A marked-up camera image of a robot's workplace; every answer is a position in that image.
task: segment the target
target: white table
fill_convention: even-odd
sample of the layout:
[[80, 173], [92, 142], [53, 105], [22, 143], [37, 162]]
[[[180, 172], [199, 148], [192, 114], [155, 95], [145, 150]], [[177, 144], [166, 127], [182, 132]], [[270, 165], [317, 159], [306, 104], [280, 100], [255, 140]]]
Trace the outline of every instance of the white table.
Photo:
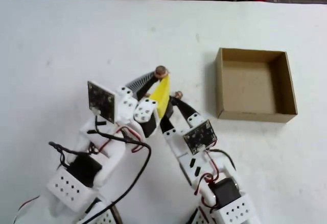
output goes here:
[[[54, 173], [59, 154], [47, 142], [74, 144], [91, 115], [87, 80], [114, 89], [162, 64], [172, 90], [211, 119], [262, 223], [326, 223], [326, 40], [323, 5], [0, 0], [0, 222], [10, 223]], [[217, 120], [213, 61], [221, 46], [287, 51], [299, 115], [288, 124]], [[150, 164], [118, 204], [123, 221], [183, 223], [198, 199], [162, 135], [148, 142]], [[145, 155], [126, 155], [108, 185], [111, 198]]]

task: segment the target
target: bracket with holes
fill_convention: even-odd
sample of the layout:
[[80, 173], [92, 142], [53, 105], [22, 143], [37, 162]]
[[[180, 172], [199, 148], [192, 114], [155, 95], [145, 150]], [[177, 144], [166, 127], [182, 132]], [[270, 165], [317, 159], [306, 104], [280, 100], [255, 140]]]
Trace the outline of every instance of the bracket with holes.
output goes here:
[[134, 111], [134, 119], [139, 123], [148, 122], [157, 108], [157, 101], [144, 98], [138, 104], [138, 107]]
[[95, 222], [95, 224], [116, 224], [115, 219], [110, 210], [103, 213]]
[[85, 210], [97, 194], [91, 188], [84, 186], [64, 168], [57, 170], [57, 173], [48, 182], [47, 188], [74, 212]]
[[241, 224], [255, 215], [254, 206], [247, 194], [217, 210], [218, 223]]

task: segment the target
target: red wire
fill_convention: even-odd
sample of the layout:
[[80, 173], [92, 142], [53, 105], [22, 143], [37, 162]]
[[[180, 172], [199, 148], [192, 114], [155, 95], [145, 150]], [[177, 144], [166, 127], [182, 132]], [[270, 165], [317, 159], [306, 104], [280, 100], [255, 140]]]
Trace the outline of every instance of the red wire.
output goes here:
[[213, 179], [214, 179], [213, 174], [211, 174], [211, 173], [204, 173], [204, 174], [200, 177], [200, 180], [199, 180], [198, 186], [197, 186], [196, 189], [195, 189], [194, 195], [197, 195], [197, 194], [198, 194], [198, 191], [199, 191], [199, 188], [200, 188], [200, 183], [201, 183], [202, 179], [203, 179], [204, 177], [206, 177], [206, 176], [209, 177], [208, 179], [205, 179], [206, 182], [212, 182], [212, 181], [213, 181]]
[[210, 209], [215, 208], [216, 205], [217, 205], [217, 204], [215, 204], [214, 206], [209, 206], [209, 205], [207, 205], [207, 204], [205, 203], [205, 201], [204, 201], [204, 197], [201, 197], [201, 202], [202, 202], [202, 204], [203, 204], [204, 206], [206, 206], [207, 208], [210, 208]]
[[21, 208], [24, 207], [25, 205], [27, 205], [29, 202], [31, 202], [31, 201], [33, 201], [33, 200], [36, 200], [36, 199], [38, 199], [39, 197], [40, 197], [40, 195], [37, 196], [37, 197], [35, 197], [35, 198], [33, 198], [33, 199], [31, 199], [31, 200], [26, 201], [25, 203], [23, 203], [23, 204], [19, 207], [18, 211], [21, 210]]
[[206, 152], [206, 154], [208, 154], [208, 157], [210, 158], [210, 160], [211, 160], [212, 164], [214, 165], [214, 168], [217, 172], [217, 176], [212, 180], [213, 182], [215, 182], [219, 178], [219, 169], [218, 169], [216, 163], [214, 162], [214, 160], [212, 159], [212, 157], [210, 156], [210, 154], [208, 153], [208, 151], [205, 151], [205, 152]]
[[[138, 141], [141, 141], [141, 137], [132, 129], [130, 129], [127, 126], [122, 126], [120, 127], [118, 130], [116, 130], [115, 134], [118, 133], [119, 131], [121, 131], [122, 129], [127, 129], [129, 133], [131, 133], [133, 136], [135, 136]], [[111, 139], [107, 140], [100, 148], [99, 151], [101, 152], [103, 150], [103, 148], [111, 141]], [[138, 151], [140, 151], [143, 148], [143, 146], [137, 145], [135, 147], [132, 148], [132, 153], [137, 153]]]

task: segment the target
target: wire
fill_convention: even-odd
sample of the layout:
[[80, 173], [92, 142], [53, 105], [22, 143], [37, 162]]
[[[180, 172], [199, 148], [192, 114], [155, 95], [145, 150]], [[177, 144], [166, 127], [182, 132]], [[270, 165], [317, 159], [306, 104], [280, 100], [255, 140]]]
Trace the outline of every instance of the wire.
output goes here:
[[64, 167], [66, 167], [66, 168], [68, 168], [69, 165], [66, 164], [66, 162], [65, 162], [66, 161], [66, 156], [65, 156], [65, 154], [63, 152], [67, 152], [69, 154], [74, 154], [74, 155], [79, 155], [79, 156], [90, 155], [90, 154], [98, 154], [99, 153], [96, 146], [92, 142], [89, 145], [88, 152], [73, 151], [73, 150], [70, 150], [70, 149], [67, 149], [67, 148], [63, 147], [60, 144], [56, 144], [53, 141], [50, 141], [49, 145], [52, 146], [55, 150], [57, 150], [57, 152], [60, 153], [60, 164], [62, 166], [64, 166]]
[[[115, 134], [120, 132], [122, 129], [127, 129], [129, 133], [131, 133], [134, 137], [136, 137], [138, 139], [138, 141], [142, 141], [141, 140], [141, 136], [132, 128], [129, 128], [128, 126], [122, 126], [120, 128], [118, 128], [118, 130], [116, 130]], [[100, 148], [99, 151], [101, 152], [103, 150], [103, 148], [111, 141], [111, 139], [107, 140]], [[139, 146], [136, 145], [135, 147], [132, 148], [132, 153], [137, 153], [138, 151], [140, 151], [143, 148], [143, 146]]]
[[217, 172], [217, 176], [212, 180], [213, 182], [215, 182], [215, 181], [218, 180], [218, 178], [219, 178], [219, 169], [218, 169], [216, 163], [214, 162], [214, 160], [212, 159], [212, 157], [210, 156], [210, 154], [208, 153], [208, 151], [205, 151], [205, 152], [206, 152], [206, 154], [208, 155], [208, 157], [210, 158], [210, 161], [211, 161], [212, 164], [214, 165], [214, 168], [215, 168], [215, 170], [216, 170], [216, 172]]
[[197, 186], [196, 189], [195, 189], [194, 195], [197, 195], [197, 194], [198, 194], [198, 192], [199, 192], [199, 188], [200, 188], [200, 183], [201, 183], [202, 179], [205, 179], [206, 182], [212, 182], [213, 179], [214, 179], [214, 176], [213, 176], [213, 174], [211, 174], [211, 173], [204, 173], [204, 174], [200, 177], [200, 180], [199, 180], [198, 186]]
[[127, 190], [120, 197], [118, 197], [115, 201], [113, 201], [110, 205], [108, 205], [102, 211], [98, 212], [97, 214], [95, 214], [94, 216], [92, 216], [90, 219], [86, 220], [82, 224], [89, 223], [90, 221], [94, 220], [98, 216], [100, 216], [103, 213], [105, 213], [107, 210], [111, 209], [120, 200], [122, 200], [130, 192], [130, 190], [132, 190], [132, 188], [134, 187], [134, 185], [137, 183], [138, 179], [140, 178], [140, 176], [142, 175], [143, 171], [147, 167], [147, 164], [148, 164], [148, 162], [150, 160], [150, 157], [151, 157], [151, 147], [149, 145], [147, 145], [146, 143], [140, 142], [140, 141], [135, 141], [135, 140], [132, 140], [132, 139], [129, 139], [129, 138], [125, 139], [125, 138], [121, 138], [121, 137], [116, 137], [116, 136], [113, 136], [113, 135], [109, 135], [109, 134], [106, 134], [106, 133], [102, 133], [98, 129], [97, 122], [98, 122], [98, 117], [96, 116], [96, 119], [95, 119], [95, 128], [96, 128], [96, 132], [100, 136], [103, 136], [103, 137], [108, 138], [108, 139], [111, 139], [111, 140], [123, 141], [125, 143], [130, 143], [130, 144], [134, 144], [134, 145], [144, 146], [144, 147], [146, 147], [148, 149], [149, 152], [148, 152], [147, 158], [146, 158], [146, 160], [145, 160], [145, 162], [144, 162], [141, 170], [138, 172], [138, 174], [136, 175], [136, 178], [134, 179], [134, 181], [132, 182], [132, 184], [129, 186], [129, 188], [127, 188]]
[[222, 154], [224, 154], [230, 160], [230, 163], [232, 164], [233, 168], [236, 170], [236, 167], [234, 165], [233, 159], [231, 159], [231, 156], [228, 153], [226, 153], [225, 151], [223, 151], [221, 149], [209, 149], [208, 151], [209, 152], [215, 152], [215, 153], [222, 153]]
[[205, 201], [204, 201], [204, 197], [201, 197], [201, 202], [202, 202], [202, 204], [204, 206], [206, 206], [207, 208], [210, 208], [210, 209], [213, 209], [213, 208], [215, 208], [217, 206], [217, 204], [215, 204], [213, 206], [210, 206], [210, 205], [206, 204]]
[[24, 203], [23, 203], [23, 204], [18, 208], [18, 210], [17, 210], [17, 214], [16, 214], [16, 216], [15, 216], [15, 219], [14, 219], [13, 224], [16, 223], [17, 218], [18, 218], [18, 214], [19, 214], [20, 210], [22, 209], [22, 207], [24, 207], [24, 206], [27, 205], [28, 203], [30, 203], [30, 202], [32, 202], [32, 201], [38, 199], [39, 197], [40, 197], [40, 195], [37, 196], [37, 197], [35, 197], [35, 198], [32, 198], [31, 200], [27, 200], [26, 202], [24, 202]]

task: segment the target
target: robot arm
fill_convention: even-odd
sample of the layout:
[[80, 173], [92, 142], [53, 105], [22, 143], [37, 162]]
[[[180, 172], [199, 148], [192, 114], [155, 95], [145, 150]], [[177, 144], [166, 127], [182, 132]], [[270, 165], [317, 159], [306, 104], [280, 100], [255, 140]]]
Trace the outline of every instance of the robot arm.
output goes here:
[[179, 161], [188, 183], [201, 195], [198, 211], [189, 223], [259, 224], [255, 208], [228, 154], [211, 149], [217, 142], [209, 122], [185, 102], [170, 97], [189, 128], [177, 130], [166, 114], [160, 127], [165, 140]]
[[[157, 81], [160, 83], [154, 92], [149, 97], [144, 97]], [[97, 223], [99, 219], [121, 223], [113, 211], [114, 206], [111, 204], [112, 207], [107, 208], [108, 201], [99, 194], [99, 189], [122, 160], [126, 143], [143, 145], [149, 149], [147, 160], [131, 187], [143, 172], [151, 148], [142, 141], [155, 132], [166, 112], [169, 100], [168, 71], [162, 66], [157, 67], [155, 72], [119, 87], [115, 92], [95, 82], [88, 82], [88, 97], [89, 108], [99, 119], [95, 121], [92, 117], [81, 128], [73, 151], [50, 143], [61, 153], [61, 166], [48, 182], [45, 193], [33, 202], [24, 215], [15, 220], [16, 223], [36, 219], [43, 223], [86, 224]], [[124, 139], [127, 133], [140, 142], [133, 142], [131, 136]]]

